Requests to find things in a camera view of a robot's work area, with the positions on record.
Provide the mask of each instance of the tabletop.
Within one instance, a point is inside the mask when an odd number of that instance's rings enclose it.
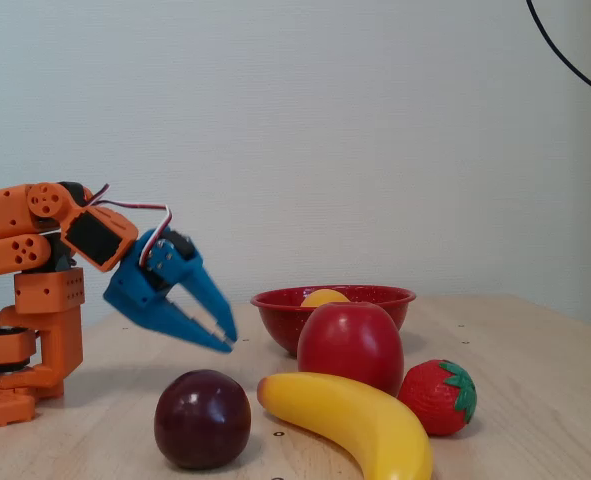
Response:
[[[254,307],[234,311],[240,340],[229,355],[119,315],[89,327],[84,363],[67,379],[65,397],[40,403],[32,422],[0,428],[0,480],[361,479],[339,447],[263,412],[259,380],[297,364]],[[477,386],[473,422],[454,437],[431,439],[434,480],[591,479],[590,325],[510,296],[436,296],[411,304],[402,339],[406,370],[447,358]],[[187,474],[157,449],[152,419],[163,389],[201,368],[244,387],[253,426],[234,463]]]

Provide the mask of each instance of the red bowl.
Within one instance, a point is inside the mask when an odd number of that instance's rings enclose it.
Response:
[[[255,295],[251,303],[259,309],[271,337],[288,353],[297,355],[297,342],[304,324],[315,307],[300,307],[304,298],[320,288],[341,292],[351,302],[370,302],[388,312],[398,329],[402,327],[408,304],[416,295],[410,290],[378,285],[319,285],[284,288]]]

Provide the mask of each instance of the dark red plum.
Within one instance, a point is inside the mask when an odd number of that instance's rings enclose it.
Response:
[[[222,467],[246,448],[251,407],[244,389],[214,370],[185,373],[160,396],[155,441],[164,456],[186,469]]]

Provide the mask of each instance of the black cable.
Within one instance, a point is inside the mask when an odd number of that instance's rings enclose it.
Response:
[[[582,72],[580,72],[575,67],[575,65],[573,65],[570,62],[570,60],[568,60],[568,58],[566,58],[564,56],[564,54],[562,52],[560,52],[559,48],[557,48],[557,46],[553,43],[553,40],[551,40],[551,37],[549,37],[548,33],[546,32],[546,29],[544,28],[544,25],[542,25],[542,21],[539,19],[539,15],[537,15],[537,12],[535,11],[535,7],[533,6],[533,1],[526,0],[526,3],[528,4],[528,9],[531,11],[531,15],[533,16],[533,20],[535,20],[535,23],[537,24],[537,28],[539,28],[539,31],[542,34],[542,36],[544,37],[544,40],[546,40],[546,43],[548,43],[548,46],[553,49],[553,52],[555,52],[555,54],[559,57],[559,59],[562,62],[564,62],[564,64],[568,68],[570,68],[575,75],[577,75],[579,78],[581,78],[588,85],[591,86],[591,79],[588,78],[586,75],[584,75]]]

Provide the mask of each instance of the yellow banana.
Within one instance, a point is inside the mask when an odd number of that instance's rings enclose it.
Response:
[[[275,417],[332,440],[350,453],[365,480],[430,480],[428,435],[402,402],[348,378],[278,373],[258,387],[260,404]]]

